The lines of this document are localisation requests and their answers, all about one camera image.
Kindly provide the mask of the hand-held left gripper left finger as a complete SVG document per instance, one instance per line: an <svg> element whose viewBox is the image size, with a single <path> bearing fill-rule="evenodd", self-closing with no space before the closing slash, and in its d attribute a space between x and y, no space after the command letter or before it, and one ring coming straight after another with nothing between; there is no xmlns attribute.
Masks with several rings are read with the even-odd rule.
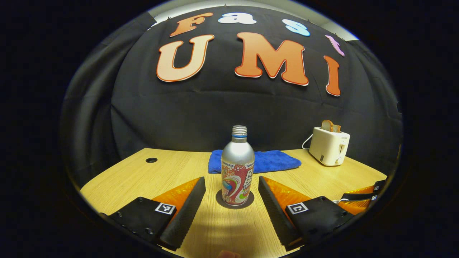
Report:
<svg viewBox="0 0 459 258"><path fill-rule="evenodd" d="M124 233L175 251L181 247L205 191L205 178L198 177L155 198L139 196L111 214L100 215Z"/></svg>

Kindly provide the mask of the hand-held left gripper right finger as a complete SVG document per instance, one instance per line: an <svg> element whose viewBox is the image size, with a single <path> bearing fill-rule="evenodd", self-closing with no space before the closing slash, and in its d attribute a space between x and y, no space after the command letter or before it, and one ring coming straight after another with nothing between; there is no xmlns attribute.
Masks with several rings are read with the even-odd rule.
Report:
<svg viewBox="0 0 459 258"><path fill-rule="evenodd" d="M316 244L354 218L324 196L309 198L265 176L259 177L258 191L286 251Z"/></svg>

